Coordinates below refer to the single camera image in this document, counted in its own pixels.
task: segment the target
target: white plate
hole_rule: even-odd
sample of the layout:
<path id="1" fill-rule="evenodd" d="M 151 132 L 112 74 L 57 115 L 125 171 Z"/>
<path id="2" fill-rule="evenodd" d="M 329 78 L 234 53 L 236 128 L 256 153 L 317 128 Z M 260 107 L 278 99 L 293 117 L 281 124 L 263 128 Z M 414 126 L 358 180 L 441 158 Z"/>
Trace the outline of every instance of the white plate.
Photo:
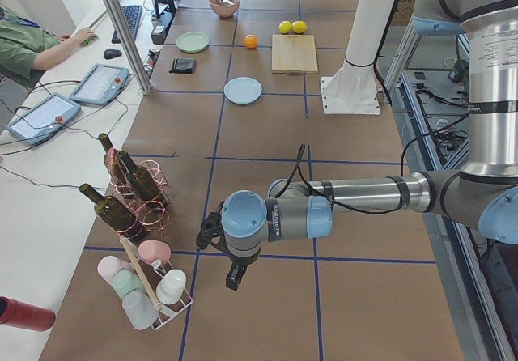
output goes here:
<path id="1" fill-rule="evenodd" d="M 242 76 L 228 81 L 224 92 L 235 104 L 251 104 L 261 96 L 262 86 L 256 79 Z"/>
<path id="2" fill-rule="evenodd" d="M 200 52 L 209 44 L 209 37 L 203 32 L 187 32 L 176 39 L 176 46 L 186 53 Z"/>

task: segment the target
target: keyboard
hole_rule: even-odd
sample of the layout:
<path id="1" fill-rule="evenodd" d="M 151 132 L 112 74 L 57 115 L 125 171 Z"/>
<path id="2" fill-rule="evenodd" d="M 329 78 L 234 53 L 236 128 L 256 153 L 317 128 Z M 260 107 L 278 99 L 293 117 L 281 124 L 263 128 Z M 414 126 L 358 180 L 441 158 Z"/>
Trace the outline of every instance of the keyboard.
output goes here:
<path id="1" fill-rule="evenodd" d="M 142 16 L 142 5 L 124 5 L 121 7 L 122 13 L 128 23 L 129 31 L 133 40 L 137 38 L 138 27 L 140 26 L 140 17 Z M 121 39 L 117 36 L 117 31 L 113 31 L 112 43 L 118 44 Z"/>

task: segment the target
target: tablet device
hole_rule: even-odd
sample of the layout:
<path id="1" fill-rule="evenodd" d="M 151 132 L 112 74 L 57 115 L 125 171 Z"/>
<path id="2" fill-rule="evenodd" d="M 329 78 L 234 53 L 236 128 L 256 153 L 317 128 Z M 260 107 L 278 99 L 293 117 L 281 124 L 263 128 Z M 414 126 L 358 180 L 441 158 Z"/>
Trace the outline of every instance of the tablet device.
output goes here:
<path id="1" fill-rule="evenodd" d="M 55 92 L 19 116 L 6 129 L 33 146 L 54 136 L 79 110 L 78 104 Z"/>
<path id="2" fill-rule="evenodd" d="M 124 87 L 129 74 L 125 67 L 95 64 L 69 98 L 79 104 L 105 106 Z"/>

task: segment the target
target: green plate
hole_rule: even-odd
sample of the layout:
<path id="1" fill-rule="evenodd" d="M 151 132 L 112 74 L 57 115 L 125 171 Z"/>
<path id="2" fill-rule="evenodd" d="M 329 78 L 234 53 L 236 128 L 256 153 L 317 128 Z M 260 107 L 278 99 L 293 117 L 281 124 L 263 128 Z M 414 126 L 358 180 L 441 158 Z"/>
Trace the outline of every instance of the green plate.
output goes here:
<path id="1" fill-rule="evenodd" d="M 200 52 L 209 44 L 209 37 L 203 32 L 187 32 L 176 39 L 176 46 L 186 53 Z"/>

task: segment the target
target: white desk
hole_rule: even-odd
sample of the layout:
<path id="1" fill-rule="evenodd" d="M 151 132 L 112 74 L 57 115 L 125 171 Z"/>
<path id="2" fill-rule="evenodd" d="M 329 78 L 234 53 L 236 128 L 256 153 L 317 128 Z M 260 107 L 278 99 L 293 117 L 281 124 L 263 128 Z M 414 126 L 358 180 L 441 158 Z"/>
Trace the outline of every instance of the white desk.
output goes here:
<path id="1" fill-rule="evenodd" d="M 124 0 L 124 4 L 142 3 Z M 87 26 L 99 12 L 85 17 L 81 27 Z M 95 32 L 99 39 L 89 46 L 79 48 L 72 57 L 47 71 L 42 83 L 58 80 L 81 80 L 91 67 L 99 63 L 127 66 L 125 54 L 112 60 L 103 59 L 106 48 L 122 49 L 110 40 L 113 26 L 106 15 Z M 153 45 L 150 37 L 151 15 L 143 13 L 138 30 L 137 46 L 142 59 Z M 76 85 L 52 85 L 51 92 L 68 96 Z M 47 96 L 43 88 L 33 92 L 24 105 L 31 107 Z M 124 142 L 137 113 L 142 98 L 138 83 L 133 80 L 118 96 L 128 106 L 117 127 L 110 134 L 113 144 Z M 82 107 L 76 120 L 96 108 Z M 106 108 L 80 121 L 73 127 L 87 130 L 93 136 L 108 131 L 125 111 L 122 104 L 113 101 Z M 16 140 L 4 131 L 0 143 Z M 0 154 L 27 148 L 22 143 L 0 147 Z M 108 185 L 108 173 L 103 165 L 103 148 L 100 143 L 77 130 L 62 130 L 54 138 L 34 150 L 4 157 L 2 166 L 30 178 L 37 183 L 50 185 L 81 185 L 95 187 Z M 0 170 L 0 219 L 2 243 L 0 244 L 0 294 L 8 298 L 50 308 L 58 312 L 84 242 L 96 217 L 93 204 L 78 189 L 36 187 L 31 183 Z M 38 359 L 50 330 L 44 333 L 0 325 L 1 359 L 9 361 L 34 361 Z"/>

